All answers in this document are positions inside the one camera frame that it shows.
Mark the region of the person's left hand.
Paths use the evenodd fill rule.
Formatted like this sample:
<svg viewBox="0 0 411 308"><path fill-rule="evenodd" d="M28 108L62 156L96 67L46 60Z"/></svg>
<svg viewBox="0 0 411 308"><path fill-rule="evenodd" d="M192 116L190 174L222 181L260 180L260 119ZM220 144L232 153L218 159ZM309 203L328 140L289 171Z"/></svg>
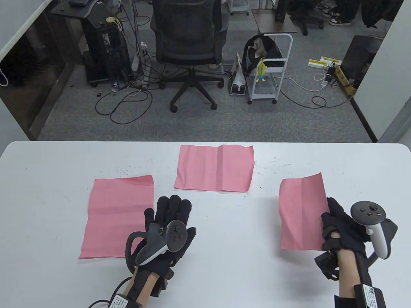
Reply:
<svg viewBox="0 0 411 308"><path fill-rule="evenodd" d="M187 228L191 202L177 195L160 197L157 209L144 211L145 232L133 232L126 244L126 263L169 280L172 267L184 256L196 236L196 228Z"/></svg>

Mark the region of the person's right hand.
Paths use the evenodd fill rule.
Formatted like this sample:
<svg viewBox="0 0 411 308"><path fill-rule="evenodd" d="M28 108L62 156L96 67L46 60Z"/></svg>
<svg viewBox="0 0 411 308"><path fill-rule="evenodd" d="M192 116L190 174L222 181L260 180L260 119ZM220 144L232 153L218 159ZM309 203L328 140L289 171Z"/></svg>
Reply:
<svg viewBox="0 0 411 308"><path fill-rule="evenodd" d="M346 249L366 258L365 243L371 239L365 227L355 222L334 198L327 197L327 203L329 211L321 215L324 239L321 249L333 252Z"/></svg>

